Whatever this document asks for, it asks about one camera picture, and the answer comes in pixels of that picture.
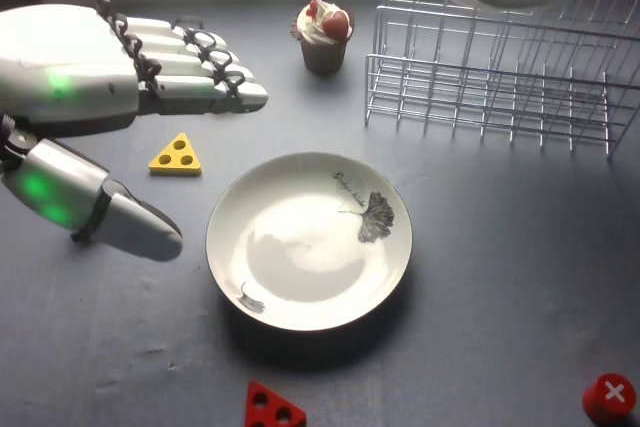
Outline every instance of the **yellow triangle block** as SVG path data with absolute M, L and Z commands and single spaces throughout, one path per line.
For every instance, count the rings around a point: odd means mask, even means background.
M 167 145 L 149 164 L 152 174 L 200 175 L 202 169 L 184 132 Z

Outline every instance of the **ginkgo leaf print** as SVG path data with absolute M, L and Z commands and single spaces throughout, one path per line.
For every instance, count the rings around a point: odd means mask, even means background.
M 380 192 L 371 192 L 369 205 L 363 213 L 343 213 L 357 214 L 362 217 L 362 225 L 358 231 L 358 240 L 362 243 L 372 244 L 378 239 L 384 239 L 391 235 L 390 227 L 393 227 L 395 215 L 389 202 Z
M 240 290 L 242 291 L 242 297 L 238 297 L 238 302 L 244 305 L 251 312 L 255 312 L 256 314 L 263 313 L 264 303 L 260 302 L 259 300 L 253 300 L 251 297 L 245 294 L 244 284 L 246 284 L 246 282 L 240 286 Z

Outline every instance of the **gray table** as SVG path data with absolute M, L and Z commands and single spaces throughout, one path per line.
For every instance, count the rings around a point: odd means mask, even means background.
M 155 264 L 72 244 L 0 190 L 0 426 L 216 426 L 244 422 L 247 382 L 303 407 L 310 427 L 588 426 L 580 397 L 605 371 L 640 387 L 637 129 L 600 148 L 373 117 L 363 125 L 362 6 L 341 73 L 318 79 L 288 34 L 297 6 L 179 9 L 222 35 L 269 91 L 249 115 L 141 117 L 68 143 L 182 228 Z M 201 178 L 150 178 L 175 135 Z M 414 251 L 387 305 L 353 329 L 298 338 L 221 298 L 205 229 L 243 172 L 296 151 L 369 163 L 409 209 Z

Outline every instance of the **brown cupcake liner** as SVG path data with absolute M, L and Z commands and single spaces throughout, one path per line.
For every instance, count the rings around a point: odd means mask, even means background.
M 294 39 L 300 42 L 304 65 L 316 75 L 333 75 L 340 70 L 342 63 L 344 62 L 347 43 L 351 40 L 351 37 L 355 32 L 355 21 L 351 11 L 345 9 L 339 4 L 336 5 L 347 13 L 349 16 L 349 25 L 351 26 L 351 35 L 343 42 L 336 42 L 335 44 L 312 44 L 308 42 L 300 32 L 298 32 L 297 17 L 291 26 L 291 35 Z

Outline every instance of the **red triangular toy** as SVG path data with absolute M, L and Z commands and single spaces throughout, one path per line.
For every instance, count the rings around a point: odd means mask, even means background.
M 288 400 L 260 385 L 249 382 L 245 427 L 304 427 L 307 414 Z

